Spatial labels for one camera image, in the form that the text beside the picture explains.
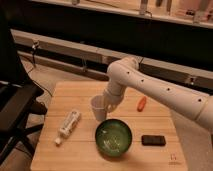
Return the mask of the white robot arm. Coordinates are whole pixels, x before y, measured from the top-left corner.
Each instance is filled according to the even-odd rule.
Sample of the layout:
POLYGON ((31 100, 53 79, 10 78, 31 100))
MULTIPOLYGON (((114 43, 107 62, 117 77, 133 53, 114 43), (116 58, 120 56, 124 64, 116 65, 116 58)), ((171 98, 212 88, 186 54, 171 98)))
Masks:
POLYGON ((163 81, 139 72, 133 57, 112 62, 107 69, 109 82, 103 91, 108 112, 114 111, 131 87, 213 133, 213 95, 163 81))

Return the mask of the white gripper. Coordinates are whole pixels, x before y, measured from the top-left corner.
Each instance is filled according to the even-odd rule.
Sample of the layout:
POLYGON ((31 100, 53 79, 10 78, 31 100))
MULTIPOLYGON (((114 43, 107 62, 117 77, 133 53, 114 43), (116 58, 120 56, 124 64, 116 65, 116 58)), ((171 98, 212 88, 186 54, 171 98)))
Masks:
POLYGON ((111 113, 116 109, 116 106, 119 105, 122 100, 123 96, 122 95, 114 95, 108 90, 103 91, 103 96, 105 98, 107 106, 107 113, 111 113))

